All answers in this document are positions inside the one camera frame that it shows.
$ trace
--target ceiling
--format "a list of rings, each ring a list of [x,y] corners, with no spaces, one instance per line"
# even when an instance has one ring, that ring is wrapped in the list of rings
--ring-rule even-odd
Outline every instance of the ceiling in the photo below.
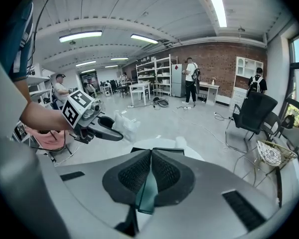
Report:
[[[34,23],[46,0],[33,0]],[[61,72],[76,64],[97,63],[90,68],[130,63],[164,44],[181,43],[202,37],[239,36],[262,41],[284,10],[279,0],[223,0],[227,27],[219,28],[210,0],[49,0],[36,35],[34,63]],[[83,31],[101,30],[101,37],[60,43],[59,37]],[[143,35],[158,44],[131,39]],[[113,61],[111,57],[129,57]]]

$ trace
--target fluorescent light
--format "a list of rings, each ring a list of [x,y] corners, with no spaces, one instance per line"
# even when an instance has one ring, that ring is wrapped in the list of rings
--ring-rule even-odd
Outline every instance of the fluorescent light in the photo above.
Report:
[[[129,58],[111,58],[111,60],[127,60]]]
[[[85,37],[95,37],[95,36],[101,36],[102,31],[91,31],[91,32],[83,32],[83,33],[77,33],[77,34],[69,34],[65,36],[61,36],[59,38],[60,42],[67,42],[75,39],[85,38]]]
[[[88,64],[94,64],[94,63],[96,63],[96,61],[85,62],[85,63],[82,63],[82,64],[77,64],[75,66],[84,66],[84,65],[88,65]]]
[[[211,1],[213,3],[213,6],[214,6],[216,14],[217,14],[219,26],[227,27],[226,14],[225,14],[223,0],[211,0]]]
[[[138,39],[138,40],[142,40],[142,41],[145,41],[145,42],[150,42],[150,43],[154,43],[154,44],[157,44],[158,41],[155,41],[153,39],[149,39],[147,37],[144,37],[144,36],[140,36],[140,35],[137,35],[137,34],[132,34],[131,35],[131,38],[133,39]]]
[[[95,69],[87,70],[87,71],[83,71],[83,72],[81,72],[81,74],[83,74],[83,73],[87,73],[87,72],[92,72],[92,71],[95,71]]]

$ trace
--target clear plastic bag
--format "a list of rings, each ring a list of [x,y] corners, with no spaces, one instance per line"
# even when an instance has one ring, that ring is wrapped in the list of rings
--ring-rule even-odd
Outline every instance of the clear plastic bag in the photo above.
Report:
[[[122,116],[119,111],[114,111],[114,121],[112,129],[120,132],[125,140],[134,143],[141,122],[131,121],[127,117]]]

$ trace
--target pink cloth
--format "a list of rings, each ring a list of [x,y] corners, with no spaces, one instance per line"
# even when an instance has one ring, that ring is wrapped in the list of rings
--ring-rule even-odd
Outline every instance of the pink cloth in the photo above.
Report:
[[[57,150],[64,146],[64,131],[58,133],[57,131],[52,130],[49,133],[41,134],[37,130],[31,129],[28,126],[25,128],[25,130],[32,134],[44,149]]]

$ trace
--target black cap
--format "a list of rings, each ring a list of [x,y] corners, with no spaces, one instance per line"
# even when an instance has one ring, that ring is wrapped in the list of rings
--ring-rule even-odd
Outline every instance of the black cap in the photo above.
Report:
[[[57,79],[57,78],[59,78],[59,77],[62,77],[62,78],[64,78],[64,77],[65,77],[65,75],[64,75],[64,74],[57,74],[55,78]]]

